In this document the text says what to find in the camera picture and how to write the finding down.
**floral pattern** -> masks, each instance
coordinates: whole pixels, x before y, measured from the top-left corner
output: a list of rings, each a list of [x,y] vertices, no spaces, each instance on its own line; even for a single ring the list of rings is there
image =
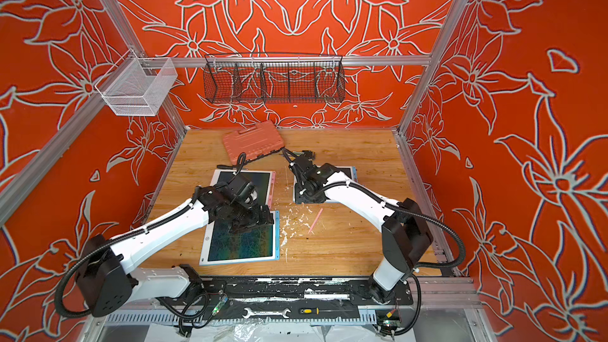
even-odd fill
[[[1,191],[93,95],[126,46],[98,0],[0,0],[0,28]],[[30,196],[0,228],[0,339],[78,338],[84,320],[55,312],[57,283],[91,237],[145,219],[178,139],[163,109],[134,119],[99,112],[36,186],[52,200]],[[123,151],[128,159],[126,150],[135,175],[116,157]],[[65,303],[83,307],[73,284]]]
[[[0,190],[93,93],[126,47],[99,0],[0,0]],[[35,127],[32,133],[27,129]],[[26,140],[19,134],[27,133]]]
[[[408,104],[416,167],[465,241],[460,270],[501,341],[608,335],[608,133],[594,89],[594,50],[608,45],[600,27],[577,26],[606,11],[580,3],[594,0],[468,0]]]
[[[429,54],[452,0],[118,1],[148,55],[204,57],[267,51]],[[191,127],[246,127],[266,119],[281,127],[392,127],[414,88],[407,82],[420,67],[347,68],[348,95],[340,107],[211,104],[204,99],[201,69],[178,73],[185,84],[172,90],[171,99]]]

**black cable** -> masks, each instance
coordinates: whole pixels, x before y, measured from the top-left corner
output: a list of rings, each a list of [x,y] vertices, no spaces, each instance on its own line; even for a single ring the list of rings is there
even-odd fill
[[[209,325],[209,322],[211,322],[212,319],[213,319],[213,316],[210,316],[209,319],[202,325],[194,325],[194,323],[192,323],[192,327],[195,329],[202,329],[203,327]]]
[[[200,316],[202,316],[202,314],[205,312],[205,307],[203,307],[201,310],[199,310],[198,312],[194,313],[194,314],[190,314],[187,315],[185,313],[180,312],[179,310],[175,309],[173,306],[171,306],[171,304],[169,304],[163,297],[157,297],[156,300],[158,300],[158,302],[161,303],[161,305],[165,308],[167,308],[167,310],[169,312],[171,312],[174,316],[178,317],[180,320],[184,320],[184,321],[192,321],[195,320],[196,318],[199,318]]]
[[[200,186],[196,186],[196,188],[194,188],[194,194],[192,195],[192,200],[190,201],[191,204],[194,204],[194,202],[198,199],[198,197],[201,193],[201,189],[202,188]],[[186,206],[170,217],[164,218],[163,220],[160,220],[158,222],[151,222],[150,224],[148,224],[147,229],[154,230],[155,228],[160,227],[160,226],[166,224],[167,222],[171,222],[172,220],[181,216],[182,214],[184,214],[185,212],[187,212],[190,209],[191,209],[190,206]],[[72,266],[72,268],[70,268],[65,273],[65,275],[63,275],[63,277],[61,278],[61,280],[59,280],[59,283],[57,284],[57,289],[55,289],[55,296],[54,296],[55,310],[57,311],[57,313],[61,316],[64,316],[65,318],[80,318],[80,317],[85,317],[85,316],[90,315],[92,312],[91,309],[84,309],[80,312],[74,312],[73,310],[69,310],[65,307],[65,305],[63,303],[63,293],[65,292],[67,282],[70,280],[70,278],[72,278],[72,276],[74,275],[74,273],[76,273],[76,271],[80,268],[80,266],[82,266],[85,262],[87,262],[91,257],[95,256],[96,254],[99,254],[100,252],[104,251],[111,245],[117,244],[119,242],[122,242],[123,240],[127,240],[127,239],[133,238],[135,236],[144,234],[144,233],[146,233],[145,229],[138,229],[138,230],[133,230],[131,232],[127,232],[126,234],[119,235],[113,239],[107,240],[104,244],[95,248],[95,250],[93,250],[93,251],[89,252],[87,255],[81,257],[80,260],[78,260],[76,262],[76,264],[74,264]]]
[[[331,184],[323,186],[321,189],[319,189],[313,195],[313,197],[318,196],[319,194],[325,192],[326,190],[331,189],[332,187],[346,186],[346,185],[347,185],[346,181],[333,182]],[[348,185],[350,187],[354,187],[355,189],[357,189],[359,191],[362,191],[363,193],[367,194],[371,199],[373,199],[374,201],[376,201],[378,203],[384,202],[384,200],[382,198],[378,197],[374,192],[370,191],[365,186],[358,185],[357,183],[354,183],[354,182],[350,182]],[[390,209],[392,211],[400,212],[400,213],[405,214],[407,216],[414,216],[414,217],[422,218],[426,222],[429,222],[430,224],[434,224],[435,226],[440,227],[441,229],[443,229],[444,232],[446,232],[448,235],[450,235],[452,237],[452,239],[458,245],[459,254],[456,257],[456,259],[452,260],[451,262],[447,262],[447,263],[418,262],[416,264],[416,267],[437,268],[437,269],[440,269],[440,268],[453,268],[453,267],[457,267],[463,261],[465,261],[465,255],[466,255],[465,243],[462,241],[462,239],[460,239],[460,237],[456,233],[456,231],[453,231],[452,228],[450,228],[448,225],[446,225],[443,222],[440,222],[439,220],[437,220],[435,218],[432,218],[430,216],[425,216],[424,214],[419,214],[419,213],[414,212],[414,211],[409,211],[407,209],[400,208],[399,206],[391,205],[390,203],[386,203],[385,202],[384,207],[386,207],[387,209]]]
[[[418,321],[418,317],[420,316],[420,308],[422,308],[422,295],[421,295],[421,290],[420,290],[420,281],[418,281],[418,278],[413,273],[411,274],[411,277],[414,279],[414,282],[416,283],[416,292],[418,293],[418,299],[416,300],[416,312],[414,313],[414,317],[412,318],[412,321],[410,321],[410,323],[405,328],[401,329],[400,331],[395,331],[395,336],[405,334],[408,331],[412,330],[412,328],[414,327],[414,324],[416,323],[416,321]],[[384,328],[384,326],[380,326],[380,332],[384,335],[391,335],[391,330]]]
[[[281,151],[283,152],[285,160],[287,160],[287,162],[289,163],[289,170],[294,174],[295,179],[298,181],[300,187],[304,189],[304,182],[306,181],[306,178],[304,177],[304,171],[302,171],[298,165],[293,164],[293,160],[289,158],[289,155],[292,155],[294,158],[296,158],[297,155],[287,148],[281,148]]]
[[[182,315],[186,315],[186,311],[188,310],[188,308],[189,308],[190,306],[192,306],[192,304],[195,304],[196,302],[198,302],[198,301],[201,299],[201,297],[203,297],[203,296],[205,296],[205,303],[203,304],[203,306],[202,306],[201,310],[200,310],[199,312],[196,312],[196,313],[195,313],[195,315],[197,315],[197,314],[199,314],[199,313],[200,313],[200,316],[204,316],[204,314],[205,314],[205,310],[207,309],[207,306],[209,305],[209,301],[210,301],[210,299],[209,299],[209,293],[207,293],[207,292],[202,293],[200,296],[195,297],[195,298],[193,298],[193,299],[192,299],[192,301],[188,302],[188,303],[186,304],[186,306],[184,306],[184,309],[182,310],[181,314],[182,314]],[[184,318],[183,318],[183,317],[181,317],[181,316],[179,316],[179,317],[178,317],[178,319],[179,319],[179,320],[178,320],[178,328],[179,328],[179,332],[180,332],[180,333],[181,333],[181,334],[182,334],[184,337],[186,337],[186,336],[187,336],[187,333],[186,333],[186,331],[184,330]]]
[[[247,163],[247,154],[245,152],[241,152],[241,154],[237,158],[237,174],[239,174],[245,164]]]

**white wire basket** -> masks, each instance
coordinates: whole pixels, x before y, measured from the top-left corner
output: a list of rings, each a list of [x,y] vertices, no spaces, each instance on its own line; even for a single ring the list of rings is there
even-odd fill
[[[103,90],[97,87],[103,100],[116,115],[153,117],[158,114],[169,89],[178,77],[171,58],[156,75],[142,68],[137,58],[127,58],[118,78]]]

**orange toolbox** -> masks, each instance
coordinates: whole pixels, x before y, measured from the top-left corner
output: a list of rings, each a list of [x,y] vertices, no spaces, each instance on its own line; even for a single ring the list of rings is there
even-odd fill
[[[247,162],[252,162],[264,156],[278,152],[285,147],[285,142],[272,121],[256,123],[244,130],[228,133],[223,138],[224,147],[230,163],[237,164],[238,156],[245,152]]]

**metal rail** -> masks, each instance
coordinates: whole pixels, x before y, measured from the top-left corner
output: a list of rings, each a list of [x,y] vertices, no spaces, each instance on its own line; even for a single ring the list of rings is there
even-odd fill
[[[465,11],[467,2],[468,0],[453,0],[452,2],[452,6],[447,13],[447,17],[443,23],[443,26],[441,27],[439,35],[437,36],[437,41],[435,42],[433,50],[430,53],[431,59],[429,64],[427,64],[428,66],[424,69],[424,72],[418,81],[418,85],[416,85],[414,88],[414,93],[410,97],[410,104],[408,104],[407,109],[403,113],[403,117],[399,122],[399,133],[402,135],[405,134],[406,128],[412,122],[416,109],[418,108],[418,104],[422,100],[424,92],[428,89],[430,80],[433,78],[433,75],[439,68],[441,58],[443,58],[443,55],[446,52],[447,45],[452,37],[452,33],[455,31],[456,26],[462,17],[462,13]]]
[[[300,57],[217,57],[215,61],[222,63],[271,63],[271,62],[319,62],[327,61],[331,57],[327,56],[300,56]],[[148,57],[140,58],[141,65],[145,68],[161,68],[167,57]],[[207,64],[205,58],[173,57],[171,58],[176,68],[202,68]],[[390,66],[390,65],[413,65],[424,66],[430,63],[430,56],[344,56],[342,65],[345,67],[360,66]]]
[[[103,89],[112,85],[121,75],[126,64],[121,64],[103,82]],[[36,154],[25,168],[9,183],[0,193],[0,226],[2,226],[19,208],[21,203],[34,190],[44,176],[55,165],[57,160],[65,151],[70,148],[72,143],[78,138],[80,133],[102,110],[105,103],[101,95],[91,95],[85,104],[80,107],[76,114],[68,119],[65,125],[57,131],[49,142]]]

